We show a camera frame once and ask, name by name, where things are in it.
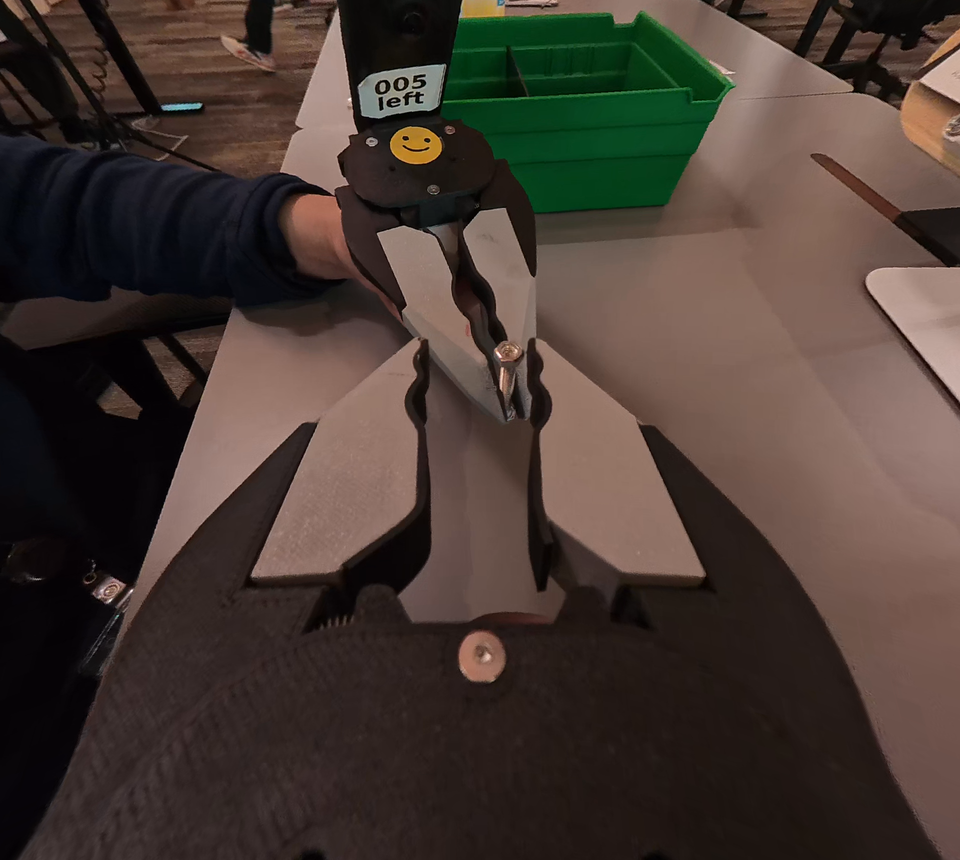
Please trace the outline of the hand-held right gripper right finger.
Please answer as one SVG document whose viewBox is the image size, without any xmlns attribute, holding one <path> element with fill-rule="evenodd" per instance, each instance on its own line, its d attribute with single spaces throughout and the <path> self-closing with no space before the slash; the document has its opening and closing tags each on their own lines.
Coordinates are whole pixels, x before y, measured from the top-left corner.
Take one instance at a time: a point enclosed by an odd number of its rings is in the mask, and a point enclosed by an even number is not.
<svg viewBox="0 0 960 860">
<path fill-rule="evenodd" d="M 705 569 L 639 421 L 545 341 L 527 353 L 536 588 L 698 587 Z"/>
</svg>

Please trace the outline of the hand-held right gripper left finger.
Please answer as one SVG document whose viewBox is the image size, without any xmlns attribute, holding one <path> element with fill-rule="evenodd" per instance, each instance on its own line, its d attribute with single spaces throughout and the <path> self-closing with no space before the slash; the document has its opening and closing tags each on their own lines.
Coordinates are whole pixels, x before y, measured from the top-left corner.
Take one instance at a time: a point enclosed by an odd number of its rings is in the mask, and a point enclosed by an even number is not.
<svg viewBox="0 0 960 860">
<path fill-rule="evenodd" d="M 430 552 L 427 343 L 414 339 L 318 419 L 251 572 L 403 589 Z"/>
</svg>

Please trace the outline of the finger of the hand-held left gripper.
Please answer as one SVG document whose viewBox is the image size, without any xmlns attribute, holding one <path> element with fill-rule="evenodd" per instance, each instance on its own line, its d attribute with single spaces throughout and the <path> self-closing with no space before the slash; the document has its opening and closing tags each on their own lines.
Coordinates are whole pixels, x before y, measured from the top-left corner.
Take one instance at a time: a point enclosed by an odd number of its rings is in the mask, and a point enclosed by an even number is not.
<svg viewBox="0 0 960 860">
<path fill-rule="evenodd" d="M 537 334 L 536 277 L 518 240 L 506 209 L 485 209 L 465 226 L 460 246 L 461 269 L 476 298 L 468 317 L 472 337 L 486 359 L 487 386 L 504 420 L 528 420 L 532 408 L 527 350 Z M 521 350 L 508 366 L 514 373 L 510 402 L 500 390 L 495 351 L 504 342 Z"/>
<path fill-rule="evenodd" d="M 517 413 L 506 407 L 486 354 L 454 299 L 454 275 L 434 233 L 400 226 L 378 233 L 379 244 L 404 304 L 398 306 L 411 333 L 426 340 L 434 364 L 479 408 L 498 422 Z"/>
</svg>

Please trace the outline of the silver bolt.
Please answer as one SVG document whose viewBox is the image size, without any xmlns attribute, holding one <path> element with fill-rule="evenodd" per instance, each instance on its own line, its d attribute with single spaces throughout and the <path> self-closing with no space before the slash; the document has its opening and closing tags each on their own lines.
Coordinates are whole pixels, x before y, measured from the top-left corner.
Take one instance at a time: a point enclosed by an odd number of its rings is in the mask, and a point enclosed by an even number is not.
<svg viewBox="0 0 960 860">
<path fill-rule="evenodd" d="M 507 422 L 517 417 L 514 392 L 520 372 L 520 365 L 525 356 L 522 346 L 512 340 L 504 340 L 496 345 L 493 351 L 496 367 L 496 386 L 502 402 L 504 416 Z"/>
</svg>

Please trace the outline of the green plastic bin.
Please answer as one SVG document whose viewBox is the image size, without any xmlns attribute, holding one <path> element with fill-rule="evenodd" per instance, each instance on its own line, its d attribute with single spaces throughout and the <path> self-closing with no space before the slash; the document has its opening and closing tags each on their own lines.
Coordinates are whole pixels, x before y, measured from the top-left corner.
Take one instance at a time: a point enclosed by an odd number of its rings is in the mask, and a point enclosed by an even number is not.
<svg viewBox="0 0 960 860">
<path fill-rule="evenodd" d="M 732 80 L 649 14 L 460 20 L 442 114 L 538 214 L 666 205 Z"/>
</svg>

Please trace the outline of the person's left forearm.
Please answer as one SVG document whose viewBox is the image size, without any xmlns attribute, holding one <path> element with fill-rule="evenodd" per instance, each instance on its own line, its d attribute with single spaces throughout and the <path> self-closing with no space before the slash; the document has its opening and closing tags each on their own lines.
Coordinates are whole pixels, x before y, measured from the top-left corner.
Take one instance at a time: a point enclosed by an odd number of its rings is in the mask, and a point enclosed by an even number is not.
<svg viewBox="0 0 960 860">
<path fill-rule="evenodd" d="M 242 180 L 29 137 L 1 141 L 1 301 L 145 295 L 254 305 L 318 296 L 280 230 L 284 202 L 326 195 L 286 174 Z"/>
</svg>

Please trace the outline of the person's left hand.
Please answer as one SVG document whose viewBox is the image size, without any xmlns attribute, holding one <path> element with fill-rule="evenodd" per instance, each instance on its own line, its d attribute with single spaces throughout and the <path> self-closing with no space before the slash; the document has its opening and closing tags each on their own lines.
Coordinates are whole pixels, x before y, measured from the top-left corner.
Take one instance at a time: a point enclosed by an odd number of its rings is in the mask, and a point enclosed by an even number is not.
<svg viewBox="0 0 960 860">
<path fill-rule="evenodd" d="M 288 198 L 278 215 L 279 228 L 303 276 L 317 279 L 353 279 L 378 296 L 395 319 L 402 319 L 393 302 L 361 273 L 348 249 L 342 214 L 330 195 L 297 194 Z"/>
</svg>

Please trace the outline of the white tablet stand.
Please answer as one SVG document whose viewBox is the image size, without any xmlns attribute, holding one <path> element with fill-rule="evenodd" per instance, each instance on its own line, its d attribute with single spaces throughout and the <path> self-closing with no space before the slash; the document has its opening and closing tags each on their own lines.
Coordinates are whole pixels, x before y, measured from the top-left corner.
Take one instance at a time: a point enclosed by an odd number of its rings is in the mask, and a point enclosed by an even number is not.
<svg viewBox="0 0 960 860">
<path fill-rule="evenodd" d="M 959 400 L 959 268 L 888 267 L 867 292 L 942 386 Z"/>
</svg>

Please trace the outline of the black flat block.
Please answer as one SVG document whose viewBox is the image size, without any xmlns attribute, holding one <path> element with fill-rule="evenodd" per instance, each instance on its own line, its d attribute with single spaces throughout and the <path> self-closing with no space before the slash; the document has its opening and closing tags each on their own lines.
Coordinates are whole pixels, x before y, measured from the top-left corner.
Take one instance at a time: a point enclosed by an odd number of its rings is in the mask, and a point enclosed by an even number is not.
<svg viewBox="0 0 960 860">
<path fill-rule="evenodd" d="M 947 267 L 959 266 L 959 206 L 905 210 L 895 224 Z"/>
</svg>

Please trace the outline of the white instruction sheet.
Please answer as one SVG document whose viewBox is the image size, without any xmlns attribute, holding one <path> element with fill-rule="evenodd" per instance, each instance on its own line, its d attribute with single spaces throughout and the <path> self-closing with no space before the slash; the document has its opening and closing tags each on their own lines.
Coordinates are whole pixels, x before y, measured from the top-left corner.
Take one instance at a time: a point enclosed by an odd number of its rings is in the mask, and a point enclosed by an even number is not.
<svg viewBox="0 0 960 860">
<path fill-rule="evenodd" d="M 920 71 L 918 83 L 959 104 L 959 44 L 929 62 Z"/>
</svg>

